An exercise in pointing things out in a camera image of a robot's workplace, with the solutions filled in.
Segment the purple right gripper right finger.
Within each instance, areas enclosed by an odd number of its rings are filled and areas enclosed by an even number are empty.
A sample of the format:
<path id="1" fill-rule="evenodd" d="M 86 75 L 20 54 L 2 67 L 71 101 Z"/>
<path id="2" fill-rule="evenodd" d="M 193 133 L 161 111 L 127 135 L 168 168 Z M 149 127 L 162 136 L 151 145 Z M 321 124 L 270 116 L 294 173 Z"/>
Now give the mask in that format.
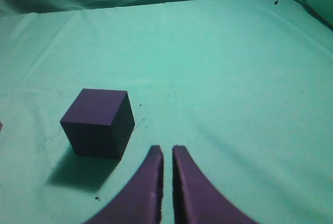
<path id="1" fill-rule="evenodd" d="M 175 223 L 256 223 L 240 211 L 201 172 L 187 148 L 172 148 Z"/>

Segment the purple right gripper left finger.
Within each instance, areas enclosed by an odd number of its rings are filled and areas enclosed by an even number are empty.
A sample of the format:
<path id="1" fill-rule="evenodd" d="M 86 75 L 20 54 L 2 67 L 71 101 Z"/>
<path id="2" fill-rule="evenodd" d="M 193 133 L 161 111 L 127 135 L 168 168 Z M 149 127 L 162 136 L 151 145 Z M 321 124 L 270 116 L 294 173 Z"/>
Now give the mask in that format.
<path id="1" fill-rule="evenodd" d="M 160 223 L 164 159 L 161 147 L 150 147 L 123 189 L 88 223 Z"/>

